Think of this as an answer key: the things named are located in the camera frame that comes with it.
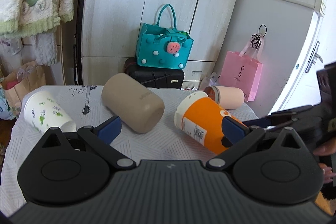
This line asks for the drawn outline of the person's hand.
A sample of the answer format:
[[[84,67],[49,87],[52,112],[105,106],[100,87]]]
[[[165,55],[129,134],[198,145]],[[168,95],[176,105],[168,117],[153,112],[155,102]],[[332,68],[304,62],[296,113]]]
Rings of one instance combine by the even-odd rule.
[[[326,143],[324,143],[323,145],[317,147],[314,151],[313,151],[313,155],[315,156],[329,156],[334,154],[336,151],[335,148],[335,138],[327,141]],[[335,177],[335,173],[333,172],[332,167],[327,166],[324,163],[318,163],[319,167],[322,169],[323,171],[323,177],[324,177],[324,184],[328,184],[330,182],[333,181],[333,178]]]

